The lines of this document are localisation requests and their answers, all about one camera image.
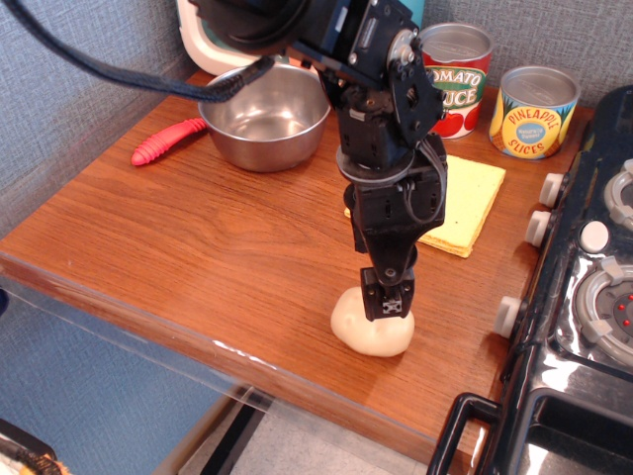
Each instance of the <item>sponge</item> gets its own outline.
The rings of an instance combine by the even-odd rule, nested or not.
[[[444,224],[419,241],[460,257],[468,257],[482,231],[505,178],[497,166],[448,155],[448,189]]]

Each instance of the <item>can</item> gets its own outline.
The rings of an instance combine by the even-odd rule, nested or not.
[[[556,153],[581,96],[578,81],[547,66],[521,66],[501,78],[490,138],[503,153],[538,159]]]
[[[444,118],[433,128],[445,139],[473,131],[479,120],[493,41],[465,23],[440,23],[420,33],[424,67],[444,91]]]

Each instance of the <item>black stove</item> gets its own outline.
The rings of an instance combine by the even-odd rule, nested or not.
[[[510,338],[500,403],[458,397],[429,465],[446,473],[468,419],[490,425],[476,473],[633,474],[633,86],[607,94],[526,238],[542,249]]]

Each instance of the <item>white dough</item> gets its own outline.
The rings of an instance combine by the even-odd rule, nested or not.
[[[395,356],[408,348],[413,338],[413,313],[405,318],[393,317],[370,322],[365,317],[360,287],[347,289],[332,312],[334,334],[354,351],[370,356]]]

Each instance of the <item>stainless steel bowl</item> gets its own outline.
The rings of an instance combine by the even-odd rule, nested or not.
[[[240,69],[232,70],[211,84]],[[317,150],[329,104],[315,74],[276,64],[220,104],[200,103],[214,144],[230,163],[250,171],[280,171]]]

